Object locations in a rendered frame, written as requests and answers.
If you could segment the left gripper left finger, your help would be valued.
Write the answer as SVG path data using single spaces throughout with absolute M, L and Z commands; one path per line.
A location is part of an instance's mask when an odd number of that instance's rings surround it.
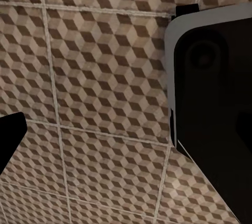
M 27 132 L 22 112 L 0 117 L 0 175 Z

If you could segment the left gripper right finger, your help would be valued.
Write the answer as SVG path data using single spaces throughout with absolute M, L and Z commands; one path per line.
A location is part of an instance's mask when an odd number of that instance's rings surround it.
M 240 112 L 236 121 L 235 130 L 252 153 L 252 114 Z

